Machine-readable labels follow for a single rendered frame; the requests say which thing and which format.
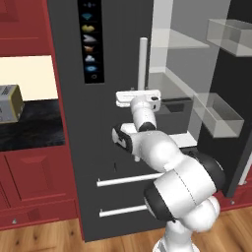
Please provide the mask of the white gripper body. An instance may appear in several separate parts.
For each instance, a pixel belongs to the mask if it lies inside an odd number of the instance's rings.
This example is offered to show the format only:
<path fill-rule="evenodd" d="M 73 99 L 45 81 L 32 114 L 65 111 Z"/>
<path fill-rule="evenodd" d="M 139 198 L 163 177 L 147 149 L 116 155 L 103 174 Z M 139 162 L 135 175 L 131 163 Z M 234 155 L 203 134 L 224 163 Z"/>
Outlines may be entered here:
<path fill-rule="evenodd" d="M 123 91 L 116 93 L 116 105 L 119 107 L 129 107 L 132 99 L 140 95 L 144 95 L 150 103 L 159 102 L 161 98 L 159 90 Z"/>

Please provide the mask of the dark grey fridge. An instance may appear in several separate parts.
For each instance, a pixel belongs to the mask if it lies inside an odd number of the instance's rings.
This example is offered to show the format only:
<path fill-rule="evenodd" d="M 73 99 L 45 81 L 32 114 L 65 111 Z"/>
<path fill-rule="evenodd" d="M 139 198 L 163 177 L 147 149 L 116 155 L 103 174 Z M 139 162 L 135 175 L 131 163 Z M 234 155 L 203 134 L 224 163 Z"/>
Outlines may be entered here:
<path fill-rule="evenodd" d="M 87 241 L 159 227 L 144 209 L 152 170 L 116 146 L 129 109 L 161 93 L 160 131 L 216 159 L 224 210 L 252 206 L 252 0 L 47 0 L 53 61 Z"/>

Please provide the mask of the dark grey closed fridge door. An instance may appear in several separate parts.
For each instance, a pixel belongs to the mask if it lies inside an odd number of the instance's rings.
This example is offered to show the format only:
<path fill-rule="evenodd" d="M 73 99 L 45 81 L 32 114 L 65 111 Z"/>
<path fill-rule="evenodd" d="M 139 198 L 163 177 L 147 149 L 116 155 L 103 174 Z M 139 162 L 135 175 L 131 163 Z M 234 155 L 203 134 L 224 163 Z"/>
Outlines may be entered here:
<path fill-rule="evenodd" d="M 73 161 L 133 158 L 112 143 L 131 112 L 115 94 L 138 89 L 140 38 L 151 42 L 154 0 L 48 0 L 55 61 Z"/>

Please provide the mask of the clear glass fridge shelf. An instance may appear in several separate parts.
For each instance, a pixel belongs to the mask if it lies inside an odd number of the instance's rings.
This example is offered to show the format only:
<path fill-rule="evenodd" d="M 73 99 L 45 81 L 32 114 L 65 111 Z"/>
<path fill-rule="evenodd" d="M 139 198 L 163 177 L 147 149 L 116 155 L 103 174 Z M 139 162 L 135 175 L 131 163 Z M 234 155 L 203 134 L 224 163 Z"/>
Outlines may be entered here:
<path fill-rule="evenodd" d="M 153 29 L 151 47 L 188 49 L 208 48 L 209 46 L 200 40 L 172 29 Z"/>

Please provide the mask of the large clear fridge door bin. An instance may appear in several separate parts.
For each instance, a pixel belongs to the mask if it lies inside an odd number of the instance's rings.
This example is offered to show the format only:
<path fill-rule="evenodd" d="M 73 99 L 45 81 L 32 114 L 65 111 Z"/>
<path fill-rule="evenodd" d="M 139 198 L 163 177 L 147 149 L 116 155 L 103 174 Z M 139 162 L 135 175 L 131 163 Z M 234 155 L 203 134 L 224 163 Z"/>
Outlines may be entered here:
<path fill-rule="evenodd" d="M 239 137 L 244 119 L 218 94 L 196 94 L 194 110 L 213 138 Z"/>

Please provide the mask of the dark grey open fridge door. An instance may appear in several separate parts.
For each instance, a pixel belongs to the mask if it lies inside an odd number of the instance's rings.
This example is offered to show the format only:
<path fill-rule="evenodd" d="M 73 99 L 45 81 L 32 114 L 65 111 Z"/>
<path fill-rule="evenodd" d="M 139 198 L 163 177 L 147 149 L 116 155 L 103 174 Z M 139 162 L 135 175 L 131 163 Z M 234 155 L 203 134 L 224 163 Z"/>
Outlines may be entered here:
<path fill-rule="evenodd" d="M 231 198 L 252 153 L 252 56 L 219 52 L 211 92 L 218 94 L 243 119 L 238 138 L 214 138 L 201 129 L 198 150 L 215 158 L 225 172 L 222 192 Z"/>

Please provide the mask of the small clear fridge door bin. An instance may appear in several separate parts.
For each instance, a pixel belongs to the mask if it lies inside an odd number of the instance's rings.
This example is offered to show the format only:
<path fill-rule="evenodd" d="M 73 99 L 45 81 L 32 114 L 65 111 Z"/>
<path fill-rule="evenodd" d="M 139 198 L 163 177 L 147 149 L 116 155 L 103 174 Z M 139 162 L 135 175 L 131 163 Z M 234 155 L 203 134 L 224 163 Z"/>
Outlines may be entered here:
<path fill-rule="evenodd" d="M 237 57 L 252 57 L 252 24 L 209 19 L 207 41 Z"/>

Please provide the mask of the red base cupboard beside fridge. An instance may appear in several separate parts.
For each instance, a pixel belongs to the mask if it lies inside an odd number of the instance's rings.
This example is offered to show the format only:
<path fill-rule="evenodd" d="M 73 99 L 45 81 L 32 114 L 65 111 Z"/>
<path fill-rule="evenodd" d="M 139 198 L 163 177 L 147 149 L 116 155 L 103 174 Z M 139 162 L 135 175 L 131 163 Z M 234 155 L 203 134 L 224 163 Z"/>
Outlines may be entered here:
<path fill-rule="evenodd" d="M 251 207 L 252 183 L 238 186 L 232 198 L 225 197 L 222 192 L 216 193 L 215 197 L 219 200 L 222 212 Z"/>

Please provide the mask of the grey and yellow toaster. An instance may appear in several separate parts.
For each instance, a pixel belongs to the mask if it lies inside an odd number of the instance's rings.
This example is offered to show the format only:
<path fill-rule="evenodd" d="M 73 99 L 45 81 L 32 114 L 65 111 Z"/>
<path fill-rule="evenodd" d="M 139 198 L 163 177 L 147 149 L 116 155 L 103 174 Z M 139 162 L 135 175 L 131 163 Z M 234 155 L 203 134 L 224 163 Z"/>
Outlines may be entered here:
<path fill-rule="evenodd" d="M 18 85 L 0 86 L 0 124 L 20 120 L 25 104 Z"/>

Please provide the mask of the red base cupboard door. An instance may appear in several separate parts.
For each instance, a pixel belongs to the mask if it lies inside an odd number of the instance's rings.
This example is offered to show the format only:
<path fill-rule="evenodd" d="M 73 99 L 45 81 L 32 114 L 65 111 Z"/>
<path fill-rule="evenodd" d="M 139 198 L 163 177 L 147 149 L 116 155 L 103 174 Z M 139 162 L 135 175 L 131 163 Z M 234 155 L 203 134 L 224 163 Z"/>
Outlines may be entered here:
<path fill-rule="evenodd" d="M 58 152 L 28 150 L 7 153 L 5 158 L 23 202 L 67 194 L 67 161 Z"/>

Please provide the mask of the red base cupboard drawer front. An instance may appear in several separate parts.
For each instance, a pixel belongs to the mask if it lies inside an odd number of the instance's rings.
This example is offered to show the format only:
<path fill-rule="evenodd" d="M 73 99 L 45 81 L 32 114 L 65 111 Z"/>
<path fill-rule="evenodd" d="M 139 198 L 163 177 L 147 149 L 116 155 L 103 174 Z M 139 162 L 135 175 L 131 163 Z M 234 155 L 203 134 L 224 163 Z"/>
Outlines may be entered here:
<path fill-rule="evenodd" d="M 8 209 L 0 212 L 0 230 L 70 220 L 77 216 L 74 200 Z"/>

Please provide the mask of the red wall cupboard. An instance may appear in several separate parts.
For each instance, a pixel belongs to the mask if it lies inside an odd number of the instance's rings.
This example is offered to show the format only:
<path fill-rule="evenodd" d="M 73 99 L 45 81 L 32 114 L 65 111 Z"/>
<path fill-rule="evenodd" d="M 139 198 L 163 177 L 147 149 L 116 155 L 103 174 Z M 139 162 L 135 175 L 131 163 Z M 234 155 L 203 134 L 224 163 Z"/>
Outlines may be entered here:
<path fill-rule="evenodd" d="M 0 57 L 49 55 L 47 0 L 0 0 Z"/>

